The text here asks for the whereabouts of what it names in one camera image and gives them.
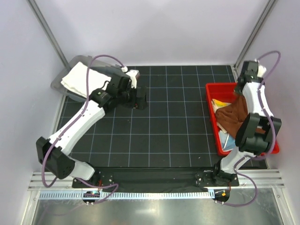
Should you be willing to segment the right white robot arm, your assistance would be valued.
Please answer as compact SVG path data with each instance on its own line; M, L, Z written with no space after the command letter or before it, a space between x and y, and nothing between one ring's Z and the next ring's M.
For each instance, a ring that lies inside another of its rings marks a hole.
M236 99L215 112L217 123L235 140L235 148L214 164L211 180L217 186L235 180L248 160L262 160L274 150L282 121L269 109L265 72L258 60L245 61L234 89Z

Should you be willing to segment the blue white cloth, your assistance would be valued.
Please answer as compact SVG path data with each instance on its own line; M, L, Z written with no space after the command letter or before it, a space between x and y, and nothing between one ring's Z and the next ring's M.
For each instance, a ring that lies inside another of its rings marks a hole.
M218 132L221 150L228 152L236 148L235 139L228 133L224 133L222 130Z

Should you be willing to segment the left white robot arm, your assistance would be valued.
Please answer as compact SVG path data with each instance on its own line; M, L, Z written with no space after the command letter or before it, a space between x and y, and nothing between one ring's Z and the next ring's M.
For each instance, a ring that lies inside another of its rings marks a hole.
M87 95L83 107L59 131L49 138L40 137L37 140L37 155L42 165L42 183L45 187L52 186L46 183L45 171L50 171L56 179L71 176L87 187L98 186L101 180L99 171L69 154L82 136L117 106L138 110L148 106L146 87L137 87L139 76L137 70L130 70L124 75L113 75L102 87Z

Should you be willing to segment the white towel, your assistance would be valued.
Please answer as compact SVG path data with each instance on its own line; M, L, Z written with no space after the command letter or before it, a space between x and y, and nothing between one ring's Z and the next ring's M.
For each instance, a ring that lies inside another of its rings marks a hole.
M86 74L87 66L78 62L71 71L62 78L60 82L68 91L71 91L79 96L84 98L87 97L86 91ZM89 70L89 94L98 88L103 88L104 90L107 87L107 84L104 84L105 81L110 82L111 77L106 76L102 73L99 73L93 69Z

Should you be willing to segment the brown towel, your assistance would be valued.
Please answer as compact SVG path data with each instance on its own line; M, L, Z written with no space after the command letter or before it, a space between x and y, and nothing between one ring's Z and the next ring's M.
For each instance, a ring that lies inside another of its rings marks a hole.
M236 94L236 99L229 105L216 110L215 118L220 128L232 138L248 115L247 103L243 95Z

